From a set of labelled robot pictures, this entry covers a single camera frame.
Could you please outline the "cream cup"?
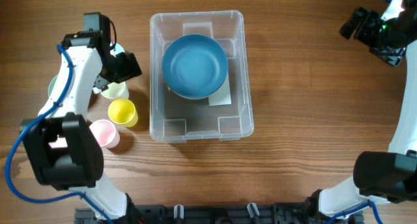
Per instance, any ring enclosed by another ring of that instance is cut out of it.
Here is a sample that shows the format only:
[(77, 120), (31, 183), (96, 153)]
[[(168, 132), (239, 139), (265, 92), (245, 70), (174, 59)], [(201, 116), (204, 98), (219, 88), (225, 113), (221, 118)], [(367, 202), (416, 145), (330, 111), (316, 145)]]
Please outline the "cream cup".
[(110, 83), (108, 88), (105, 91), (102, 91), (100, 94), (107, 99), (129, 99), (129, 92), (126, 82)]

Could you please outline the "dark blue bowl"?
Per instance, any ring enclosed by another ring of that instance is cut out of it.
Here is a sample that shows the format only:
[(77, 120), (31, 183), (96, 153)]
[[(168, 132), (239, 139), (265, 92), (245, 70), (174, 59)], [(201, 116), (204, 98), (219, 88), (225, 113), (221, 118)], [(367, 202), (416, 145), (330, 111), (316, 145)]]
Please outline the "dark blue bowl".
[(215, 39), (191, 34), (174, 40), (162, 57), (167, 86), (187, 97), (204, 97), (218, 90), (228, 75), (227, 55)]

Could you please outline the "cream bowl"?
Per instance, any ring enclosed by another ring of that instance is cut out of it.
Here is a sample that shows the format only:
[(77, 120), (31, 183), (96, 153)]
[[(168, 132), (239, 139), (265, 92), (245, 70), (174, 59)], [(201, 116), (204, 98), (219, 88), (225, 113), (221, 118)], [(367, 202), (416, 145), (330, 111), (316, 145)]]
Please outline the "cream bowl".
[(196, 97), (187, 97), (187, 96), (181, 95), (181, 94), (179, 94), (179, 93), (175, 92), (175, 91), (174, 91), (171, 87), (169, 87), (169, 86), (167, 86), (167, 89), (168, 89), (168, 91), (173, 92), (173, 93), (175, 93), (176, 95), (178, 95), (178, 96), (180, 96), (180, 97), (182, 97), (182, 98), (189, 99), (189, 100), (202, 100), (202, 99), (204, 99), (204, 98), (221, 98), (221, 99), (223, 99), (223, 98), (225, 98), (225, 99), (229, 99), (229, 98), (231, 98), (231, 94), (230, 94), (230, 93), (228, 93), (228, 92), (224, 92), (224, 91), (222, 90), (222, 88), (221, 88), (221, 87), (220, 87), (218, 90), (214, 91), (212, 94), (210, 94), (210, 95), (208, 95), (208, 96), (204, 96), (204, 97), (199, 97), (199, 98), (196, 98)]

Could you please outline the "clear plastic storage container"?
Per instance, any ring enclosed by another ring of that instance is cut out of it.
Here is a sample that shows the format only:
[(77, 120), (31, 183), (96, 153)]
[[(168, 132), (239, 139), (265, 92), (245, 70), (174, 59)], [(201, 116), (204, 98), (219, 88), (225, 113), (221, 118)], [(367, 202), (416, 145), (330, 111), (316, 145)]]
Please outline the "clear plastic storage container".
[[(185, 143), (192, 139), (238, 140), (254, 130), (244, 16), (237, 10), (157, 13), (151, 18), (150, 126), (156, 141)], [(209, 105), (209, 98), (189, 100), (168, 91), (162, 57), (176, 39), (209, 36), (228, 60), (231, 104)]]

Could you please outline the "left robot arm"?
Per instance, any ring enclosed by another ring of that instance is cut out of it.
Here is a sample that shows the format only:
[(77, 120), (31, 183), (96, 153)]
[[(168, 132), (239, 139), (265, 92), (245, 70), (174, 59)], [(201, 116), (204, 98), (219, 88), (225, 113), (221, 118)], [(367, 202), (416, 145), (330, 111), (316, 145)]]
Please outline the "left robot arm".
[[(61, 67), (50, 98), (37, 118), (22, 121), (5, 165), (7, 185), (20, 199), (43, 204), (79, 197), (103, 223), (145, 222), (128, 194), (104, 174), (102, 149), (86, 120), (92, 93), (142, 74), (133, 53), (111, 53), (116, 40), (113, 22), (92, 12), (84, 14), (82, 31), (65, 35), (57, 45)], [(64, 195), (36, 199), (14, 187), (10, 166), (19, 145), (25, 147), (38, 183)]]

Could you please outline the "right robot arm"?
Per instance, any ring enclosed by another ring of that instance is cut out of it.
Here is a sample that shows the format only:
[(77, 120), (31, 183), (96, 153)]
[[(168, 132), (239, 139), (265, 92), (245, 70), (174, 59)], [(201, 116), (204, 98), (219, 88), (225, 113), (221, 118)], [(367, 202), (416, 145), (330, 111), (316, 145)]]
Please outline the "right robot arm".
[(416, 201), (416, 0), (385, 0), (384, 14), (357, 8), (339, 30), (355, 38), (385, 63), (407, 61), (407, 78), (399, 122), (387, 152), (365, 151), (353, 174), (333, 188), (317, 190), (302, 209), (304, 223), (347, 221), (377, 205)]

